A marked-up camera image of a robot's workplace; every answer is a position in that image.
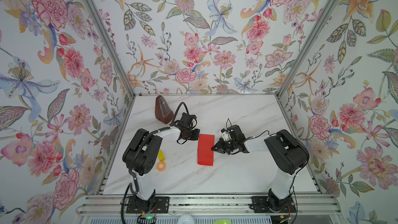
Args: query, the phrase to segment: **black mounting plate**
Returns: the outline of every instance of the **black mounting plate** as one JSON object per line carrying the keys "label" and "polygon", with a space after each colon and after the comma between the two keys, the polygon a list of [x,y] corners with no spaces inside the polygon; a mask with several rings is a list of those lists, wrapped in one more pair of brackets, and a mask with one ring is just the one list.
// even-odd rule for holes
{"label": "black mounting plate", "polygon": [[[147,209],[143,208],[140,204],[141,199],[137,198],[137,196],[133,195],[128,197],[129,201],[127,202],[126,213],[127,214],[141,214],[142,212],[147,211]],[[169,203],[170,197],[155,197],[155,205],[157,214],[167,214],[169,212]]]}
{"label": "black mounting plate", "polygon": [[[251,203],[252,203],[251,209],[253,209],[255,213],[272,213],[272,211],[269,210],[269,208],[268,208],[267,198],[268,198],[268,196],[251,197]],[[282,207],[278,208],[277,211],[280,211],[280,213],[289,213],[288,206],[290,207],[291,213],[296,212],[296,205],[294,204],[292,197],[289,197],[287,199],[286,204],[284,204],[284,205],[282,205]]]}

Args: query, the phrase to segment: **red block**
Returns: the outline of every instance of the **red block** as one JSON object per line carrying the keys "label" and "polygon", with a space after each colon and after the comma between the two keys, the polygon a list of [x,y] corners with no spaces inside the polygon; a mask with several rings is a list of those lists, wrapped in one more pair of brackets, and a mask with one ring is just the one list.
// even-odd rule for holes
{"label": "red block", "polygon": [[198,141],[198,164],[213,166],[214,152],[211,148],[214,146],[214,135],[201,134]]}

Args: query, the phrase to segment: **marble surface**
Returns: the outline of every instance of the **marble surface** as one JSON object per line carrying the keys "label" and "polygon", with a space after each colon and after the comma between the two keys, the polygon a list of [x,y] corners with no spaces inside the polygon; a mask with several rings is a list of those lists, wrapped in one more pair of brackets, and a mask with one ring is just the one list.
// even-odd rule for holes
{"label": "marble surface", "polygon": [[[140,128],[153,131],[166,126],[155,119],[155,99],[156,96],[136,98],[104,194],[124,194],[128,183],[132,182],[122,155],[136,131]],[[270,133],[289,130],[273,95],[165,96],[165,99],[173,112],[184,101],[189,113],[197,117],[196,128],[201,134],[215,135],[215,142],[228,118],[232,125],[240,126],[246,137],[260,135],[265,130]],[[180,108],[176,119],[180,119],[184,110]],[[215,152],[214,166],[201,166],[197,164],[197,141],[188,140],[183,145],[162,142],[160,148],[166,158],[166,170],[159,172],[153,167],[144,177],[157,194],[267,192],[277,172],[269,152],[229,156]],[[294,186],[296,192],[316,191],[307,168],[300,171]]]}

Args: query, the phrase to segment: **floral wallpaper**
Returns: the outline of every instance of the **floral wallpaper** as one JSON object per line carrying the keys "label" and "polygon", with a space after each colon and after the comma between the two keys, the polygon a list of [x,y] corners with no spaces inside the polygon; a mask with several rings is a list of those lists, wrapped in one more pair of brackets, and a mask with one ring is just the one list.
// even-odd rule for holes
{"label": "floral wallpaper", "polygon": [[398,9],[340,0],[284,92],[320,188],[348,223],[396,223]]}
{"label": "floral wallpaper", "polygon": [[135,92],[233,94],[276,92],[327,0],[94,1]]}
{"label": "floral wallpaper", "polygon": [[131,98],[81,0],[0,0],[0,19],[0,222],[74,223]]}

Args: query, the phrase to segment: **brown metronome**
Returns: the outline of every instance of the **brown metronome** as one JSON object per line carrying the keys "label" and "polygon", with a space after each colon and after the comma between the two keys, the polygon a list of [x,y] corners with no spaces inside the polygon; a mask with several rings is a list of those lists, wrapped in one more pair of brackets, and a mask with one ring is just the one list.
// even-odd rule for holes
{"label": "brown metronome", "polygon": [[165,98],[161,95],[156,97],[155,117],[162,123],[168,124],[174,117],[173,111],[170,109]]}

